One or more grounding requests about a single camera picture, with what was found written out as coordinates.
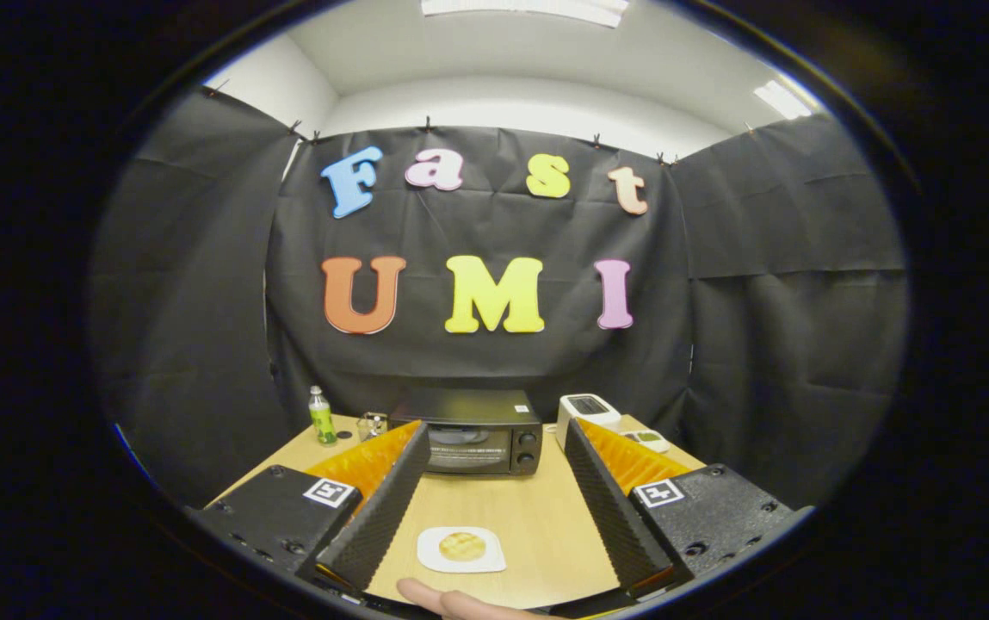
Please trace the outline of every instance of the bread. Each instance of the bread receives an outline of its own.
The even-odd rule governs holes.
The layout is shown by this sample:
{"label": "bread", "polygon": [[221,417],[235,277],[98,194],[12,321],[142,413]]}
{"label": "bread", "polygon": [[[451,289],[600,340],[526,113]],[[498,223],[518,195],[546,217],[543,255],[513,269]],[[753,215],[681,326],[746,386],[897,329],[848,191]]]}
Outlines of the bread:
{"label": "bread", "polygon": [[440,555],[444,560],[475,561],[486,554],[486,541],[467,532],[454,532],[440,542]]}

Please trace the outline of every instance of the screw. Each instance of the screw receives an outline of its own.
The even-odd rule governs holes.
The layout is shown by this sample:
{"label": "screw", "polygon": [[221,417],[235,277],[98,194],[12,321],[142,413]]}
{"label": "screw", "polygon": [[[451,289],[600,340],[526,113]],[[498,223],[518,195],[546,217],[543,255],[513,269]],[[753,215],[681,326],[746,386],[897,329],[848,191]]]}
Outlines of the screw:
{"label": "screw", "polygon": [[684,550],[684,553],[689,557],[698,556],[704,552],[707,552],[708,546],[704,542],[694,542],[694,544],[689,545]]}
{"label": "screw", "polygon": [[306,549],[304,549],[304,547],[296,541],[284,541],[284,549],[286,549],[288,553],[293,553],[295,555],[303,555],[306,553]]}

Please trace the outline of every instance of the black curtain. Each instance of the black curtain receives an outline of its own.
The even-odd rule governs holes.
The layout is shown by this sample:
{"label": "black curtain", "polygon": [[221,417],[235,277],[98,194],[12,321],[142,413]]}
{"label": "black curtain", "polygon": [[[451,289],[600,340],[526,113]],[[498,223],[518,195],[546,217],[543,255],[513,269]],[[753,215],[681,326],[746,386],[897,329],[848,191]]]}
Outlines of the black curtain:
{"label": "black curtain", "polygon": [[153,481],[200,506],[282,446],[263,260],[296,137],[196,93],[171,109],[109,197],[91,264],[105,412]]}
{"label": "black curtain", "polygon": [[[827,498],[880,424],[902,356],[904,258],[879,184],[828,117],[675,164],[527,131],[363,131],[302,142],[281,183],[293,145],[259,111],[193,95],[128,166],[97,237],[105,406],[183,503],[213,499],[306,428],[312,384],[346,415],[438,385],[524,388],[550,421],[562,394],[596,393],[792,506]],[[372,203],[334,217],[322,169],[367,146],[383,152]],[[464,158],[461,188],[406,182],[432,148]],[[568,162],[565,197],[528,191],[536,153]],[[623,165],[644,179],[642,215],[607,177]],[[494,280],[511,259],[541,260],[544,330],[449,333],[458,255]],[[383,331],[325,320],[321,264],[339,256],[363,263],[360,313],[376,298],[371,260],[406,260]],[[628,329],[597,325],[601,259],[631,264]]]}
{"label": "black curtain", "polygon": [[[367,146],[384,153],[368,190],[372,203],[336,219],[336,199],[320,173]],[[464,158],[461,188],[405,180],[416,154],[435,148]],[[566,159],[566,197],[529,193],[527,162],[536,153]],[[617,204],[607,178],[624,165],[644,179],[649,208],[642,215]],[[649,423],[682,392],[688,372],[689,280],[676,199],[670,174],[652,158],[549,134],[415,128],[305,142],[281,189],[267,266],[270,344],[293,424],[309,424],[306,394],[316,383],[346,415],[389,412],[404,389],[438,385],[522,388],[549,421],[561,395],[592,392]],[[544,329],[449,333],[454,274],[446,262],[456,255],[483,259],[495,282],[514,258],[541,260]],[[363,263],[353,283],[357,311],[375,301],[371,260],[406,260],[395,317],[383,331],[341,333],[326,322],[321,263],[336,256]],[[632,329],[597,325],[602,284],[593,263],[601,259],[631,264]]]}
{"label": "black curtain", "polygon": [[890,205],[832,119],[743,133],[674,166],[694,361],[676,443],[818,504],[890,405],[908,317]]}
{"label": "black curtain", "polygon": [[[326,165],[378,146],[367,208],[334,219]],[[455,192],[404,180],[415,153],[466,160]],[[533,196],[526,162],[570,166],[565,199]],[[649,203],[621,211],[605,176],[644,177]],[[449,256],[497,279],[516,256],[544,262],[542,333],[450,334]],[[399,309],[372,335],[325,321],[333,256],[364,263],[353,306],[375,300],[368,263],[401,256]],[[632,264],[635,323],[601,330],[594,260]],[[281,190],[269,247],[270,345],[281,392],[306,424],[324,386],[349,415],[389,412],[411,385],[525,388],[546,420],[562,394],[592,392],[706,462],[724,462],[789,505],[828,497],[890,403],[907,318],[891,209],[863,156],[827,116],[745,133],[676,164],[548,134],[481,128],[367,131],[304,144]]]}

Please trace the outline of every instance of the white wall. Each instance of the white wall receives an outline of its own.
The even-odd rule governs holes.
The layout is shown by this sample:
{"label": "white wall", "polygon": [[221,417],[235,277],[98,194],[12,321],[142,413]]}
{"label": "white wall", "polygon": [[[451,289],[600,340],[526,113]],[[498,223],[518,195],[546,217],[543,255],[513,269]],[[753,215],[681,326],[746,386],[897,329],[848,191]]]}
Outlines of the white wall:
{"label": "white wall", "polygon": [[559,133],[667,161],[717,144],[730,131],[614,90],[548,79],[426,79],[342,97],[322,136],[364,129],[432,125],[503,127]]}
{"label": "white wall", "polygon": [[204,84],[249,103],[255,109],[310,136],[337,103],[337,92],[317,66],[285,34],[267,40],[234,60]]}

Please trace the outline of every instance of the plastic bottle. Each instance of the plastic bottle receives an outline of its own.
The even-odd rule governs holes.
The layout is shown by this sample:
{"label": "plastic bottle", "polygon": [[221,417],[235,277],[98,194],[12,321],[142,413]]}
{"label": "plastic bottle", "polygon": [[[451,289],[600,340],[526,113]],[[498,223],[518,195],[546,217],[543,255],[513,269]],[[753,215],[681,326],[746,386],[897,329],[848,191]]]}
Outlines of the plastic bottle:
{"label": "plastic bottle", "polygon": [[318,443],[332,446],[337,443],[337,433],[333,431],[333,417],[330,415],[329,401],[322,396],[322,388],[310,388],[310,421],[318,431]]}

